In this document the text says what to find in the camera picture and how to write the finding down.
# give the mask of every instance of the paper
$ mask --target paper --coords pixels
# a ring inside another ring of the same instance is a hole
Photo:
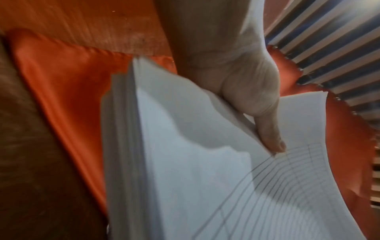
[[[331,174],[326,93],[281,98],[286,153],[214,94],[135,59],[145,159],[166,240],[365,239]]]

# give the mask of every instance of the orange cloth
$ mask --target orange cloth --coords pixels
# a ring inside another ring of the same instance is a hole
[[[106,212],[100,101],[110,87],[111,74],[125,72],[131,55],[72,45],[24,29],[8,31],[6,37],[21,75]],[[277,50],[269,52],[280,70],[281,95],[320,90],[295,85],[301,74],[295,64]],[[172,58],[152,58],[175,72]],[[344,102],[331,96],[326,112],[326,144],[334,178],[352,215],[370,236],[376,227],[369,205],[375,154],[372,131]]]

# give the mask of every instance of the notebook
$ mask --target notebook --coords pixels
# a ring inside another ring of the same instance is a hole
[[[280,99],[273,154],[250,117],[134,58],[101,105],[112,238],[364,240],[329,166],[326,97]]]

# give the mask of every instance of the brown surface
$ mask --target brown surface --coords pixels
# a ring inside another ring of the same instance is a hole
[[[289,1],[266,1],[264,27]],[[151,0],[1,0],[0,29],[15,27],[111,51],[171,55]]]
[[[0,44],[0,239],[104,239],[106,221]]]

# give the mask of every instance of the finger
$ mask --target finger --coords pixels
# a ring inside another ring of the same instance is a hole
[[[255,124],[263,144],[271,151],[283,153],[286,151],[286,145],[278,129],[277,106],[278,104],[267,113],[255,117]]]

